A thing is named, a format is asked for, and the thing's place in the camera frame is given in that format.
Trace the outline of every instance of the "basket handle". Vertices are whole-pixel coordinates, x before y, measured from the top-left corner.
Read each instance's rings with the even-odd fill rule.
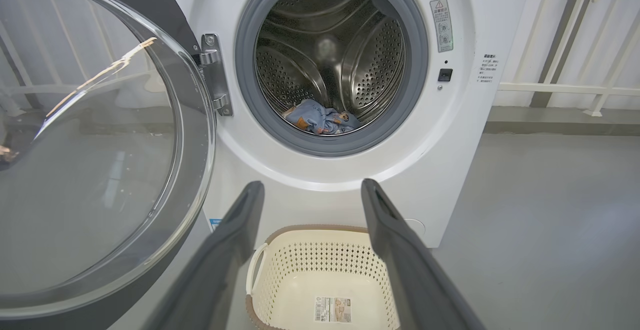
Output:
[[[256,249],[256,251],[253,253],[253,256],[251,257],[251,262],[249,262],[249,271],[246,275],[246,294],[247,295],[251,295],[251,293],[254,290],[254,271],[256,271],[256,262],[258,262],[258,259],[260,259],[260,255],[265,252],[265,249],[267,248],[267,246],[269,246],[268,243],[263,243],[262,245],[260,245],[260,247],[258,249]],[[262,258],[262,261],[260,262],[260,268],[258,269],[258,277],[260,276],[260,273],[263,272],[263,266],[265,266],[265,258]]]

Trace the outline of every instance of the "front-loading washing machine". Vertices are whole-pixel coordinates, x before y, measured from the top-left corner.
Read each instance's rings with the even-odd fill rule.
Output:
[[[524,2],[0,0],[0,319],[122,312],[254,180],[258,243],[371,178],[437,247]]]

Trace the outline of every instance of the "washing machine opening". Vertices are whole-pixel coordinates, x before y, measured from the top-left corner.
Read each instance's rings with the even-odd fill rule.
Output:
[[[403,81],[402,27],[387,0],[277,0],[255,43],[261,93],[282,121],[316,136],[374,125]],[[307,103],[291,114],[307,99],[336,113],[320,120],[322,107]]]

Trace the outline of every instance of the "beige plastic basket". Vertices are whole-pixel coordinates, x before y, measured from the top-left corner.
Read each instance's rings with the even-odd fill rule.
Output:
[[[400,327],[387,267],[362,227],[278,230],[253,254],[246,293],[247,312],[260,330]]]

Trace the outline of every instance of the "laundry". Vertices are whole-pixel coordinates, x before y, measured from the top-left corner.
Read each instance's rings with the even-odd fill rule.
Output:
[[[295,127],[313,134],[344,134],[361,127],[354,114],[346,111],[339,113],[336,109],[324,107],[312,99],[302,100],[282,116]]]

